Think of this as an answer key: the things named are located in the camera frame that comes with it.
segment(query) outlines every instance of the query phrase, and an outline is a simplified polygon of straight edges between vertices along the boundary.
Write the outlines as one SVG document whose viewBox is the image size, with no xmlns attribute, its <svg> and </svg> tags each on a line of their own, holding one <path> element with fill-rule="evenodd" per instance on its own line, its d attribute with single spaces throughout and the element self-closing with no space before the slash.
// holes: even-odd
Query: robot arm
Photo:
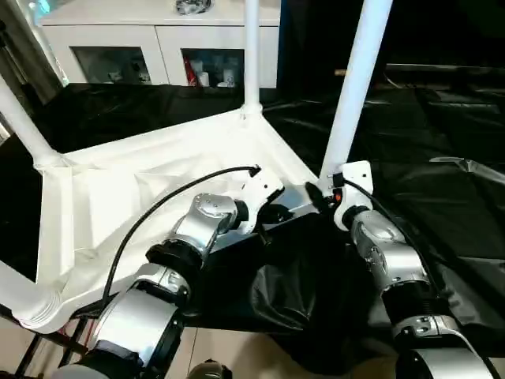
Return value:
<svg viewBox="0 0 505 379">
<path fill-rule="evenodd" d="M 386 217 L 359 193 L 372 189 L 368 162 L 346 163 L 335 223 L 349 230 L 373 275 L 400 352 L 397 378 L 493 379 L 484 360 L 459 331 L 447 302 L 436 293 L 418 252 Z"/>
<path fill-rule="evenodd" d="M 251 233 L 262 207 L 283 188 L 263 169 L 239 193 L 195 196 L 167 238 L 149 249 L 149 263 L 140 267 L 133 285 L 104 310 L 88 354 L 53 379 L 164 377 L 184 328 L 180 311 L 216 239 L 230 230 Z"/>
</svg>

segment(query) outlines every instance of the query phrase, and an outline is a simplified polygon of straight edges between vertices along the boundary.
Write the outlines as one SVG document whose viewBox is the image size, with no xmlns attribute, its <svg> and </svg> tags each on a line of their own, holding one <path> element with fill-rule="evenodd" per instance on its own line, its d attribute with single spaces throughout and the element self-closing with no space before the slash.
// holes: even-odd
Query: white pipe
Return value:
<svg viewBox="0 0 505 379">
<path fill-rule="evenodd" d="M 0 304 L 26 328 L 34 328 L 52 317 L 60 304 L 59 294 L 38 286 L 0 261 Z"/>
<path fill-rule="evenodd" d="M 376 64 L 393 0 L 365 0 L 350 53 L 347 74 L 331 127 L 319 186 L 329 194 L 331 176 L 347 162 Z"/>
<path fill-rule="evenodd" d="M 261 112 L 260 105 L 260 0 L 245 0 L 244 89 L 246 113 Z"/>
<path fill-rule="evenodd" d="M 32 155 L 36 167 L 48 166 L 61 160 L 60 155 L 47 143 L 23 106 L 17 101 L 2 75 L 0 75 L 0 112 Z"/>
</svg>

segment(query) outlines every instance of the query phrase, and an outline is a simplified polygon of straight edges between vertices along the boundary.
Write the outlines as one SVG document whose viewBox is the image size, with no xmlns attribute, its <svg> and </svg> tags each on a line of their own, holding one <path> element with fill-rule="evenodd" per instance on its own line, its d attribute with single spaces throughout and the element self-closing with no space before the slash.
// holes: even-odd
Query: red object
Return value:
<svg viewBox="0 0 505 379">
<path fill-rule="evenodd" d="M 95 326 L 95 320 L 92 320 L 92 324 L 89 325 L 88 334 L 86 335 L 86 340 L 84 341 L 84 345 L 86 347 L 88 347 L 89 338 L 92 336 L 93 326 Z"/>
<path fill-rule="evenodd" d="M 197 87 L 198 80 L 196 79 L 195 72 L 191 67 L 191 63 L 189 63 L 189 59 L 187 59 L 186 57 L 184 57 L 184 68 L 186 70 L 186 78 L 188 79 L 188 86 Z"/>
</svg>

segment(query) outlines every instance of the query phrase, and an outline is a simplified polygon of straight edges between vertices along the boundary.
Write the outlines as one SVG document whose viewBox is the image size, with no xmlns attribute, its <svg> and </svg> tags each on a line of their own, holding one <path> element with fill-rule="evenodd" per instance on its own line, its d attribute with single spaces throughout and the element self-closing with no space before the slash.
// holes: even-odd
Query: white cabinet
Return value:
<svg viewBox="0 0 505 379">
<path fill-rule="evenodd" d="M 277 81 L 280 2 L 260 0 L 260 86 L 265 88 Z M 204 63 L 211 85 L 226 82 L 230 72 L 240 85 L 245 0 L 214 0 L 207 12 L 190 16 L 177 14 L 174 4 L 73 0 L 41 25 L 71 83 L 188 85 L 186 57 Z"/>
<path fill-rule="evenodd" d="M 200 57 L 204 56 L 207 59 L 199 60 L 203 60 L 206 66 L 214 66 L 204 67 L 206 72 L 210 71 L 211 84 L 216 81 L 226 82 L 225 78 L 221 77 L 212 80 L 212 75 L 222 76 L 222 71 L 226 69 L 227 64 L 229 66 L 238 64 L 234 79 L 241 84 L 244 69 L 244 30 L 242 26 L 156 27 L 170 83 L 188 85 L 185 69 L 187 65 L 184 63 L 184 58 L 191 60 L 192 56 L 198 56 L 200 53 Z M 260 87 L 262 88 L 276 86 L 278 45 L 279 28 L 260 27 Z"/>
<path fill-rule="evenodd" d="M 43 31 L 71 83 L 168 83 L 154 26 L 51 25 Z"/>
</svg>

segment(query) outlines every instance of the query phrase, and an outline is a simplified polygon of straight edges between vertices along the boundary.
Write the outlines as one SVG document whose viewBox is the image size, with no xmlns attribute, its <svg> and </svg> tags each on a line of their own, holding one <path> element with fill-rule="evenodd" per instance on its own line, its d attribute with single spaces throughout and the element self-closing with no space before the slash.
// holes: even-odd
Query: metal bracket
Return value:
<svg viewBox="0 0 505 379">
<path fill-rule="evenodd" d="M 356 183 L 369 193 L 373 193 L 372 168 L 366 160 L 359 162 L 345 163 L 342 165 L 342 178 Z M 342 217 L 346 210 L 364 205 L 368 209 L 373 209 L 372 202 L 360 191 L 348 184 L 342 187 L 342 202 L 335 211 L 334 221 L 337 227 L 343 231 L 348 231 L 342 222 Z"/>
</svg>

